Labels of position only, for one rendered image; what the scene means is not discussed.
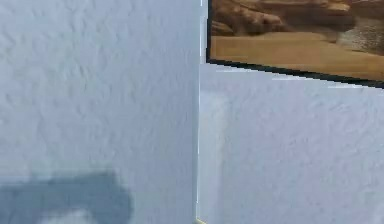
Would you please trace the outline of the brown framed landscape picture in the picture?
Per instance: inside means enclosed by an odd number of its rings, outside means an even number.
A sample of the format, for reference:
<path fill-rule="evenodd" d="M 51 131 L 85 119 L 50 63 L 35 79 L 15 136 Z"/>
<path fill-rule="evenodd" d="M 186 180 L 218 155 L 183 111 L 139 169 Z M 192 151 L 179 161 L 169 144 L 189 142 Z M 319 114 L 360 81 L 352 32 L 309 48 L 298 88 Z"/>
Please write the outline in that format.
<path fill-rule="evenodd" d="M 208 0 L 206 61 L 384 89 L 384 0 Z"/>

